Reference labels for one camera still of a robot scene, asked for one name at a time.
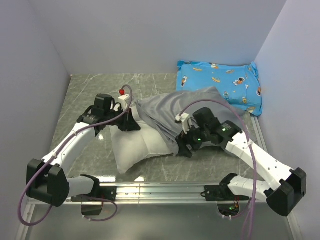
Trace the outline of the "white pillow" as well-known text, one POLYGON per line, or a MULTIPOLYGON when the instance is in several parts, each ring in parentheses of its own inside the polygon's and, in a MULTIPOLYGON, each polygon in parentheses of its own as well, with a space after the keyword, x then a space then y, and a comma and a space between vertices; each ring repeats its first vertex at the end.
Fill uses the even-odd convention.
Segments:
POLYGON ((123 132, 116 126, 109 127, 112 150, 120 174, 125 174, 145 159, 172 154, 160 133, 140 118, 135 106, 132 107, 132 114, 140 130, 123 132))

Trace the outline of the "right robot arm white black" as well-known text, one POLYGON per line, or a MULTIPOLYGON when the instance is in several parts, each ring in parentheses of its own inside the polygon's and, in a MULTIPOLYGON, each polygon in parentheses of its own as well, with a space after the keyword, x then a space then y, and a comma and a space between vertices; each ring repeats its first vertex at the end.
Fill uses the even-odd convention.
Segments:
POLYGON ((247 138, 233 122, 221 123, 209 108, 203 107, 193 116, 178 114, 175 121, 182 126, 182 132, 176 137, 179 156, 191 158, 192 151, 198 151, 204 143, 212 143, 238 157, 262 177, 259 181, 236 173, 228 174, 220 182, 220 194, 224 199, 252 197, 287 217, 305 196, 307 174, 303 169, 281 163, 247 138))

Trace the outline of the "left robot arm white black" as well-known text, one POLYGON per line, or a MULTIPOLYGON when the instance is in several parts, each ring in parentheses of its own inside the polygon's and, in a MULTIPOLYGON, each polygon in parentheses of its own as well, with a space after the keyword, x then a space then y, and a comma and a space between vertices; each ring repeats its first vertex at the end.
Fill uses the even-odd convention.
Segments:
POLYGON ((76 121, 67 137, 41 160, 32 159, 27 165, 26 195, 54 207, 66 199, 84 195, 96 201, 101 195, 100 180, 88 174, 68 178, 74 161, 83 149, 106 126, 116 126, 122 132, 139 131, 133 118, 132 96, 123 94, 117 100, 108 94, 98 94, 76 121))

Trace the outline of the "grey pillowcase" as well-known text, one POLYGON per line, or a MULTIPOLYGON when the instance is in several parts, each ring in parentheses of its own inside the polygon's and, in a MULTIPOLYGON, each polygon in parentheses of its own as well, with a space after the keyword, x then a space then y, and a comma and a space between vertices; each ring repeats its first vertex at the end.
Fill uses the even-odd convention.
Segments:
POLYGON ((176 137, 183 131, 183 128, 180 124, 175 123, 176 116, 190 103, 204 99, 219 101, 224 103, 225 106, 203 101, 192 105, 185 112, 192 115, 197 110, 207 107, 221 123, 231 121, 238 127, 242 127, 241 121, 227 107, 236 111, 241 118, 246 112, 240 108, 231 106, 215 87, 202 88, 196 91, 175 91, 168 94, 137 99, 134 102, 139 117, 159 132, 167 147, 174 156, 177 156, 179 147, 176 137))

